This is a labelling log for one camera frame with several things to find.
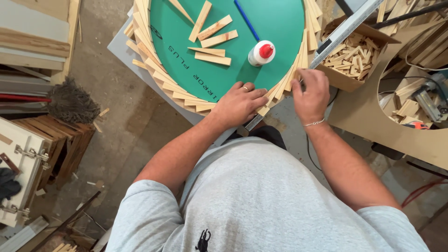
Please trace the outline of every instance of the gray t-shirt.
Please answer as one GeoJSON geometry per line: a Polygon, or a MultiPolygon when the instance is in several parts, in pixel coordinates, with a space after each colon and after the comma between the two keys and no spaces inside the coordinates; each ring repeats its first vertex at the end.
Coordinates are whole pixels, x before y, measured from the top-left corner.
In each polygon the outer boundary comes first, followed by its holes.
{"type": "Polygon", "coordinates": [[[353,211],[291,154],[256,137],[208,150],[188,177],[180,205],[158,182],[131,185],[106,252],[195,247],[199,252],[429,251],[400,210],[353,211]]]}

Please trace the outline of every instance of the blue pencil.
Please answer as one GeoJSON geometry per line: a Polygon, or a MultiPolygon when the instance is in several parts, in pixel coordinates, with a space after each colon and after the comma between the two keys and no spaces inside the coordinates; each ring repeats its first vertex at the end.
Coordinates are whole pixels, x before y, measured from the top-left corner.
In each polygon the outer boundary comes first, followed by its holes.
{"type": "Polygon", "coordinates": [[[240,11],[241,15],[243,16],[244,20],[246,21],[247,26],[249,26],[249,29],[252,31],[252,34],[254,35],[255,39],[260,42],[260,38],[258,37],[257,33],[255,32],[254,27],[249,22],[249,19],[247,18],[246,14],[244,13],[243,9],[241,8],[240,4],[238,3],[238,0],[233,1],[235,5],[237,6],[238,10],[240,11]]]}

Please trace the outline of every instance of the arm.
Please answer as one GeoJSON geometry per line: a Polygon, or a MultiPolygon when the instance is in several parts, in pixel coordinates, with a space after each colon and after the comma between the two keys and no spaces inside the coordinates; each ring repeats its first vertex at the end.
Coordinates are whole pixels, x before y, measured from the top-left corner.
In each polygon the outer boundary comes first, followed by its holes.
{"type": "Polygon", "coordinates": [[[224,131],[250,120],[255,109],[267,103],[268,98],[263,97],[267,90],[254,89],[253,83],[235,83],[208,116],[159,150],[134,182],[149,179],[176,192],[207,148],[224,131]]]}
{"type": "MultiPolygon", "coordinates": [[[[328,78],[318,70],[300,70],[306,91],[292,81],[296,113],[303,125],[322,120],[330,98],[328,78]]],[[[401,209],[364,159],[326,122],[305,127],[316,150],[323,174],[336,197],[354,211],[369,206],[401,209]]]]}

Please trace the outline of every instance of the circular cutout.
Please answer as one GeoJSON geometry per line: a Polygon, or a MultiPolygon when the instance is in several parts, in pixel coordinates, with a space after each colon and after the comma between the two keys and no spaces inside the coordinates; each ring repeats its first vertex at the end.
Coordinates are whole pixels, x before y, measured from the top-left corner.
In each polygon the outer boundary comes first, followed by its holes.
{"type": "MultiPolygon", "coordinates": [[[[204,0],[180,1],[193,20],[199,16],[204,0]]],[[[256,88],[271,89],[294,62],[302,42],[304,27],[301,1],[245,0],[240,2],[260,39],[276,47],[276,56],[262,67],[251,66],[249,51],[257,43],[233,1],[214,1],[201,29],[230,15],[232,22],[218,31],[220,35],[237,30],[238,37],[211,48],[225,49],[232,59],[230,66],[194,58],[195,51],[188,47],[201,47],[188,40],[193,24],[168,0],[152,1],[150,24],[155,50],[168,74],[190,94],[217,102],[237,81],[253,82],[256,88]]]]}

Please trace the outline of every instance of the wooden crate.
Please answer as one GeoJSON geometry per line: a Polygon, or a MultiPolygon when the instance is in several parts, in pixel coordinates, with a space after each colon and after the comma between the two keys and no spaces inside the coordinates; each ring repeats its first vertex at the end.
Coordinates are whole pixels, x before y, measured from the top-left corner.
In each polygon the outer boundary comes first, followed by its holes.
{"type": "Polygon", "coordinates": [[[70,175],[75,172],[95,132],[92,125],[68,124],[49,115],[14,120],[17,125],[30,130],[45,139],[50,168],[42,171],[36,190],[47,184],[57,184],[61,189],[70,175]]]}

